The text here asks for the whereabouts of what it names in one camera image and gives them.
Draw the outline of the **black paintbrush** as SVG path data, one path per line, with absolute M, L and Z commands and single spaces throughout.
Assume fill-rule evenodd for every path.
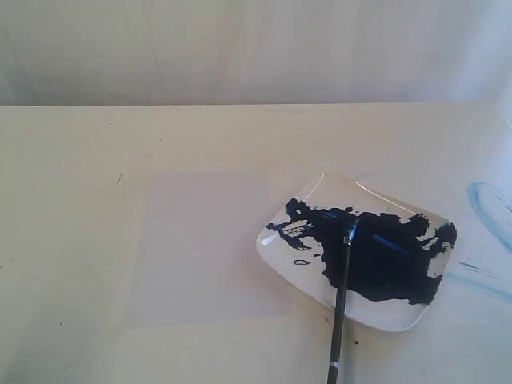
M 354 240 L 359 219 L 346 229 L 342 243 L 342 269 L 340 272 L 341 281 L 338 284 L 336 302 L 334 309 L 334 321 L 330 343 L 330 360 L 326 383 L 336 384 L 338 380 L 339 361 L 342 348 L 342 333 L 346 307 L 346 292 L 348 286 L 350 252 Z

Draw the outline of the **white sheet of paper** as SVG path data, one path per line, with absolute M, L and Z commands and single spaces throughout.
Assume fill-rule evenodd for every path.
M 135 328 L 289 313 L 286 281 L 258 254 L 274 212 L 256 171 L 168 173 L 149 189 L 126 320 Z

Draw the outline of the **white square paint plate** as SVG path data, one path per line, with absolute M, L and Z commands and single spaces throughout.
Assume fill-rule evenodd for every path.
M 262 259 L 324 306 L 347 284 L 346 316 L 410 329 L 433 302 L 457 230 L 448 219 L 340 174 L 320 174 L 258 236 Z

